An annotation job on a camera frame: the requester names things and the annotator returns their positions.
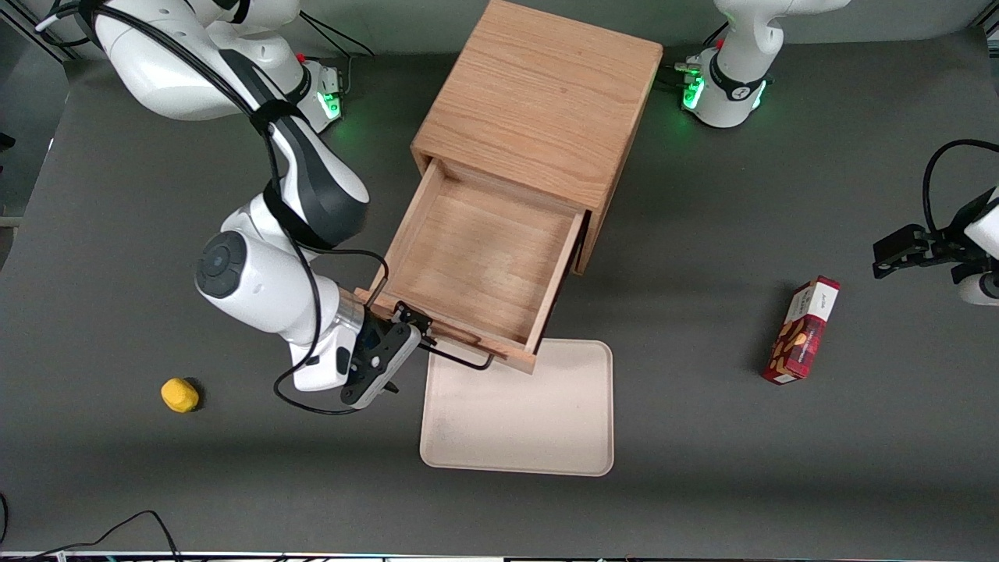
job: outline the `red box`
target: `red box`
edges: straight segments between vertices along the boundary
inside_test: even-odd
[[[773,384],[787,384],[808,376],[838,294],[839,283],[827,277],[819,277],[794,291],[780,334],[770,349],[764,379]]]

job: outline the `open drawer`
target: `open drawer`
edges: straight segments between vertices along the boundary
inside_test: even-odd
[[[389,317],[404,301],[434,319],[435,338],[529,373],[584,217],[543,193],[434,159],[386,254],[391,275],[375,311]]]

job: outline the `gray wall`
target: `gray wall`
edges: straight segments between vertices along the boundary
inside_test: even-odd
[[[51,0],[19,0],[36,14]],[[516,0],[664,45],[702,40],[723,20],[709,0]],[[302,7],[379,53],[462,49],[487,0],[303,0]],[[792,43],[926,39],[965,27],[989,0],[853,0],[838,12],[784,20]],[[69,29],[73,23],[61,24]],[[284,30],[297,50],[330,53],[303,21]],[[71,37],[70,30],[66,36]]]

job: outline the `drawer handle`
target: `drawer handle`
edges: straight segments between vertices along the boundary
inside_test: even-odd
[[[458,363],[460,365],[465,365],[466,367],[469,367],[470,369],[475,369],[477,371],[485,371],[486,369],[490,368],[490,365],[493,364],[493,357],[494,357],[494,355],[492,353],[490,354],[489,357],[486,358],[486,363],[483,363],[482,365],[476,365],[475,363],[471,363],[469,361],[466,361],[465,359],[462,359],[461,357],[455,357],[454,355],[452,355],[450,353],[441,351],[440,349],[437,349],[436,347],[429,346],[429,345],[427,345],[425,343],[420,344],[420,349],[426,349],[427,351],[433,353],[434,355],[439,355],[441,357],[444,357],[445,359],[450,359],[451,361],[454,361],[454,362],[456,362],[456,363]]]

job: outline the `velcro strap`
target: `velcro strap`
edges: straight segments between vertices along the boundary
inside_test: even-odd
[[[287,100],[269,100],[250,114],[250,124],[258,133],[266,135],[271,123],[289,116],[306,118],[298,106]]]
[[[271,211],[271,214],[277,219],[278,224],[284,227],[288,231],[288,234],[300,245],[305,246],[307,249],[321,251],[333,249],[333,246],[320,238],[319,234],[316,234],[316,231],[285,203],[285,200],[281,197],[280,188],[275,185],[273,180],[268,182],[267,187],[264,188],[264,204],[267,205],[267,210]]]

